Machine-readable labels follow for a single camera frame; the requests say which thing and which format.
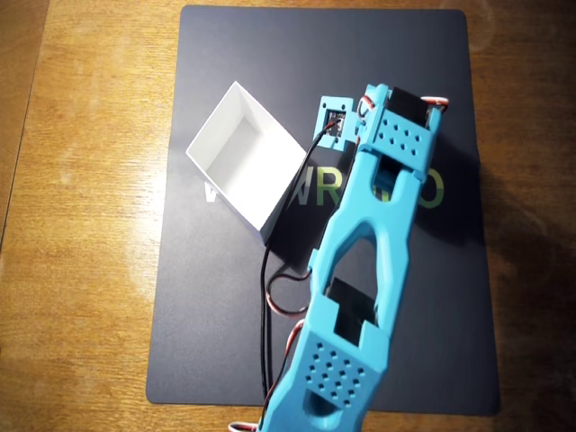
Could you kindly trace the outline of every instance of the wooden table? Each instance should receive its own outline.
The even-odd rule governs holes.
[[[223,431],[259,416],[145,396],[184,4],[0,3],[2,431]],[[502,398],[495,418],[371,413],[364,430],[574,430],[575,2],[357,6],[468,16]]]

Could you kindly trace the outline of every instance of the open box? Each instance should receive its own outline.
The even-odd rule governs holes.
[[[238,82],[186,151],[206,180],[266,243],[304,150]]]

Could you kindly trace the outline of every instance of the black mouse pad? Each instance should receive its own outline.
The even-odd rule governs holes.
[[[320,97],[357,101],[367,84],[450,99],[409,243],[410,268],[373,410],[494,414],[499,385],[482,230],[468,40],[457,11],[187,6],[182,11],[166,203],[148,363],[157,403],[260,405],[259,271],[264,248],[204,187],[185,151],[238,81],[307,149]],[[269,261],[302,270],[338,199],[318,188],[350,155],[319,148]],[[336,276],[376,292],[375,258],[359,242]],[[279,283],[286,308],[306,283]],[[294,322],[274,316],[277,374]]]

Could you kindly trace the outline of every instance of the light blue robot arm segment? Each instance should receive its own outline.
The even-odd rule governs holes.
[[[441,117],[416,96],[395,91],[369,85],[360,115],[350,98],[320,100],[315,135],[334,120],[341,127],[319,145],[338,151],[348,142],[358,145],[339,208],[310,256],[310,307],[261,432],[360,432],[384,377],[409,268],[411,227]],[[388,202],[374,195],[379,182],[390,189]],[[359,239],[376,248],[375,300],[332,277]]]

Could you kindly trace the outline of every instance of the green lettering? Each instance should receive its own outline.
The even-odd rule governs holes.
[[[333,174],[335,179],[334,183],[332,184],[324,184],[324,175],[325,174]],[[338,204],[338,194],[336,190],[342,185],[342,173],[338,171],[336,168],[331,166],[319,166],[318,167],[318,198],[317,198],[317,205],[324,205],[324,192],[328,191],[332,199],[334,200],[334,204]]]

